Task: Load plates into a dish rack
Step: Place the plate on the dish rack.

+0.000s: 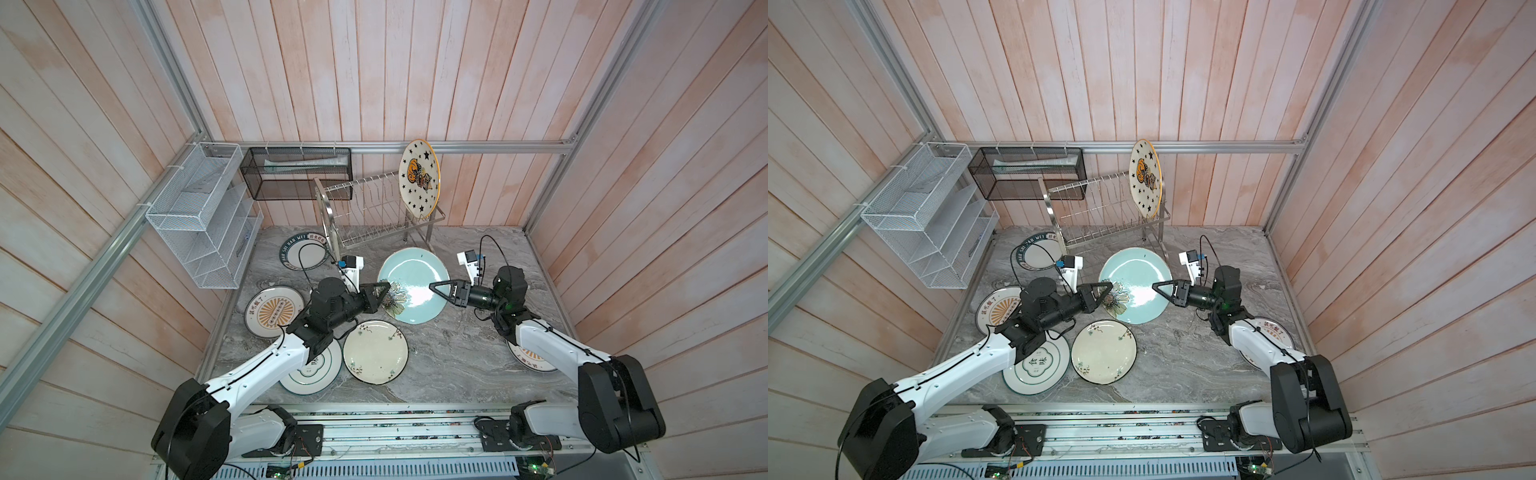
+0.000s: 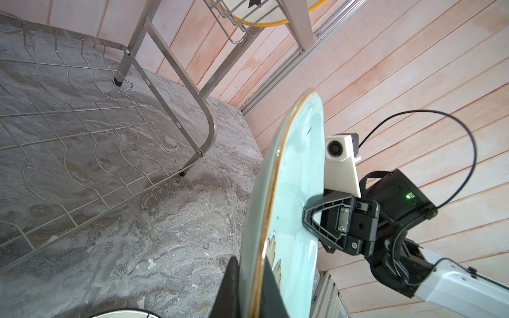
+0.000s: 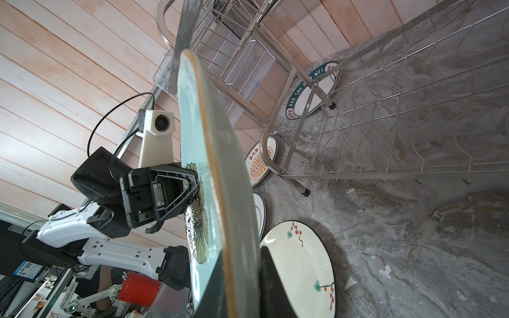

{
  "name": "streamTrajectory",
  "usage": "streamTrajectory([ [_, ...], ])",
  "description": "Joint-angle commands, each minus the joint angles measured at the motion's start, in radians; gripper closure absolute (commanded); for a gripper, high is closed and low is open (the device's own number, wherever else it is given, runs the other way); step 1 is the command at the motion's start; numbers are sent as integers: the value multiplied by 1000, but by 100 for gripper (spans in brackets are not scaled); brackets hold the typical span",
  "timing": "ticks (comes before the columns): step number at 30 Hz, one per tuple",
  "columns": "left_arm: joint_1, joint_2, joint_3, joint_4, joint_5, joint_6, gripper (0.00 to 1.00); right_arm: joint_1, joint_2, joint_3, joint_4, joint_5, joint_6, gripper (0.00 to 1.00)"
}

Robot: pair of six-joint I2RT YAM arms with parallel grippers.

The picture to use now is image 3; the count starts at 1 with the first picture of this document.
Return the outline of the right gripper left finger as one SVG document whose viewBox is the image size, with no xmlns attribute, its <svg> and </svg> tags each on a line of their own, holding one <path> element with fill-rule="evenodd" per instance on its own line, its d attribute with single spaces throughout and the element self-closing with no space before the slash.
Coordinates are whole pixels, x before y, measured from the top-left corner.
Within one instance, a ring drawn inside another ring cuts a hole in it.
<svg viewBox="0 0 509 318">
<path fill-rule="evenodd" d="M 222 254 L 218 256 L 212 276 L 201 298 L 200 304 L 194 308 L 194 318 L 227 317 L 225 274 L 223 271 Z"/>
</svg>

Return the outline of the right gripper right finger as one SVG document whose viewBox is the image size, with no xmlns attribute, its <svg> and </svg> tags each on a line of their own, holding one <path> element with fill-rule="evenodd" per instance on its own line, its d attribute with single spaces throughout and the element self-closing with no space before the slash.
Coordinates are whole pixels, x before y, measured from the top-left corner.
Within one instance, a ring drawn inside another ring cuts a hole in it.
<svg viewBox="0 0 509 318">
<path fill-rule="evenodd" d="M 270 250 L 261 247 L 260 315 L 269 318 L 297 317 L 287 297 Z"/>
</svg>

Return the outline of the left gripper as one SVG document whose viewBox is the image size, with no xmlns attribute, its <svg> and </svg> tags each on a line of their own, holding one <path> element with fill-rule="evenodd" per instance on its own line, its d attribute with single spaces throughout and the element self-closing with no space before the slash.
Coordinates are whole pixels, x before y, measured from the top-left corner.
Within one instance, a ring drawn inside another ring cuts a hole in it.
<svg viewBox="0 0 509 318">
<path fill-rule="evenodd" d="M 165 221 L 184 213 L 198 193 L 198 181 L 197 172 L 180 164 L 137 168 L 123 175 L 120 187 L 128 226 L 146 225 L 145 233 L 158 232 Z"/>
</svg>

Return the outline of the mint green flower plate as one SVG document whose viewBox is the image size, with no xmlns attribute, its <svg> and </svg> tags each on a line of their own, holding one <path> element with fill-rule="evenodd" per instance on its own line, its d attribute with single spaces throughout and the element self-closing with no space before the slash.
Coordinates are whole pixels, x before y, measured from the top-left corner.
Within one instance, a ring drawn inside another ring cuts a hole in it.
<svg viewBox="0 0 509 318">
<path fill-rule="evenodd" d="M 182 165 L 195 164 L 208 218 L 205 261 L 189 241 L 194 306 L 223 257 L 228 317 L 259 317 L 261 252 L 253 190 L 236 133 L 198 56 L 180 55 L 178 100 Z"/>
</svg>

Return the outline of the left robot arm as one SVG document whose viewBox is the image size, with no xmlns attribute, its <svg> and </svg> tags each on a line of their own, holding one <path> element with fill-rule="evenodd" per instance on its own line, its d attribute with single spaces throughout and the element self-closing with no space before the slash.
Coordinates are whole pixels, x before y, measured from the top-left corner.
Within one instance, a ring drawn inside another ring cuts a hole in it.
<svg viewBox="0 0 509 318">
<path fill-rule="evenodd" d="M 132 169 L 98 148 L 71 181 L 89 204 L 55 209 L 39 230 L 21 241 L 24 253 L 46 265 L 105 265 L 137 272 L 175 290 L 191 286 L 185 246 L 148 248 L 123 239 L 133 229 L 153 234 L 184 213 L 200 189 L 192 168 L 172 163 Z"/>
</svg>

